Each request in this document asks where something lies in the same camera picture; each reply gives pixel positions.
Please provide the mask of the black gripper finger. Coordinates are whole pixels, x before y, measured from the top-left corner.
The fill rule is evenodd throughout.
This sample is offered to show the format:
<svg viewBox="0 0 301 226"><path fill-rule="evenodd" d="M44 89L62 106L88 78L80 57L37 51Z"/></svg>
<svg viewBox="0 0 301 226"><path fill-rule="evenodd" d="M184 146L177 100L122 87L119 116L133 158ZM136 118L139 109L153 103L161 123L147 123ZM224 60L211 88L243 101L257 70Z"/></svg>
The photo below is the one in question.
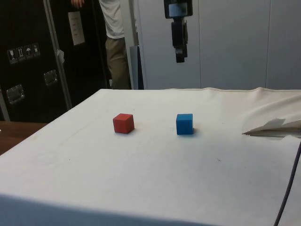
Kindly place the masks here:
<svg viewBox="0 0 301 226"><path fill-rule="evenodd" d="M175 19L171 23L172 28L172 44L175 49L176 62L183 63L185 61L184 54L184 31L182 19Z"/></svg>
<svg viewBox="0 0 301 226"><path fill-rule="evenodd" d="M185 20L183 24L183 31L184 31L184 57L188 56L187 53L187 44L188 44L188 31L187 31L187 21Z"/></svg>

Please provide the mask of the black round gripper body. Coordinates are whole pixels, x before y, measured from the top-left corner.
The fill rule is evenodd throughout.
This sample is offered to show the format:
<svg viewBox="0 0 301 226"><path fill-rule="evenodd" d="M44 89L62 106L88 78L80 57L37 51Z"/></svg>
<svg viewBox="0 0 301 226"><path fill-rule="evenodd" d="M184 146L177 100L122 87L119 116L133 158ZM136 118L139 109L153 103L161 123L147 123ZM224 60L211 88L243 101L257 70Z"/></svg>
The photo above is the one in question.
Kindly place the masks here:
<svg viewBox="0 0 301 226"><path fill-rule="evenodd" d="M164 0L164 11L166 19L192 16L192 0Z"/></svg>

